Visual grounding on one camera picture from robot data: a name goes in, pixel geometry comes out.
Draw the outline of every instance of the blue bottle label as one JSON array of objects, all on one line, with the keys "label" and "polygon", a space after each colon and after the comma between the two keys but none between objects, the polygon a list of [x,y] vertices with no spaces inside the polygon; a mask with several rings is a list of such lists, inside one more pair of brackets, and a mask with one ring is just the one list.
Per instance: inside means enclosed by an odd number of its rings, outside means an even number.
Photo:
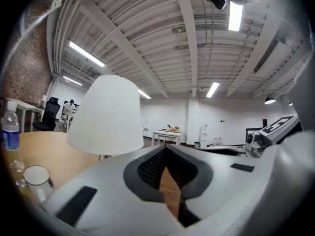
[{"label": "blue bottle label", "polygon": [[16,150],[20,147],[19,131],[9,132],[9,131],[3,130],[2,138],[3,138],[4,149]]}]

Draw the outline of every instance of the person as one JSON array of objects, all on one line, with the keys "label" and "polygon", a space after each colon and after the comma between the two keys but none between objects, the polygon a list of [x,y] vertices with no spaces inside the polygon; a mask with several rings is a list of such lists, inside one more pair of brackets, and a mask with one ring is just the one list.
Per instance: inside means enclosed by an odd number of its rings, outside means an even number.
[{"label": "person", "polygon": [[66,123],[67,123],[67,119],[68,119],[68,114],[72,114],[76,109],[75,105],[74,105],[74,100],[70,100],[70,102],[67,102],[64,104],[64,108],[65,108],[65,115],[64,115],[64,125],[63,127],[65,128]]}]

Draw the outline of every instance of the floor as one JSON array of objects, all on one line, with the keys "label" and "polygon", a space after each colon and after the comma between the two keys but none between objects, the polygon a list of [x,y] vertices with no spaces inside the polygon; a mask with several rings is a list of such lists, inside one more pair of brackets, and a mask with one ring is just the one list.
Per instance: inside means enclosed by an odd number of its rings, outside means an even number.
[{"label": "floor", "polygon": [[[56,121],[55,132],[66,132],[66,129],[63,128],[63,122]],[[144,148],[151,146],[152,140],[149,138],[144,138]],[[164,141],[161,140],[160,144],[175,144],[175,142]],[[193,146],[181,144],[183,146],[192,148]],[[175,180],[170,175],[168,169],[166,168],[162,174],[161,183],[160,183],[160,192],[164,194],[164,200],[167,208],[174,215],[174,217],[178,218],[179,205],[181,200],[181,190],[177,186]]]}]

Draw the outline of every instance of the brick wall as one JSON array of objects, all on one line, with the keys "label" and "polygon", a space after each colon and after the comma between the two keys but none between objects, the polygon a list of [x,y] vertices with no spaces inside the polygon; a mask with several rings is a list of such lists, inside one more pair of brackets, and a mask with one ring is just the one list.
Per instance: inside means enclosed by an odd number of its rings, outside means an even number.
[{"label": "brick wall", "polygon": [[[48,9],[48,5],[33,4],[25,12],[25,28],[38,15]],[[52,80],[46,47],[46,24],[40,25],[23,40],[6,68],[3,95],[22,101],[37,103],[46,94]],[[21,36],[19,25],[13,30],[9,43],[12,46]]]}]

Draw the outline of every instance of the ceiling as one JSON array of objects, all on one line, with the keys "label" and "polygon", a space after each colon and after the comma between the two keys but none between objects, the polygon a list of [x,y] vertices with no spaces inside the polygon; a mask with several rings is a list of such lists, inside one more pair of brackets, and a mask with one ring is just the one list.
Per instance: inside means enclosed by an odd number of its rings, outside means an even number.
[{"label": "ceiling", "polygon": [[[205,95],[281,96],[305,63],[308,33],[285,0],[244,6],[239,32],[228,30],[229,5],[206,0],[63,0],[53,38],[54,73],[89,87],[101,74],[134,82],[152,98]],[[254,69],[274,39],[288,47],[275,67]],[[101,60],[92,64],[75,42]]]}]

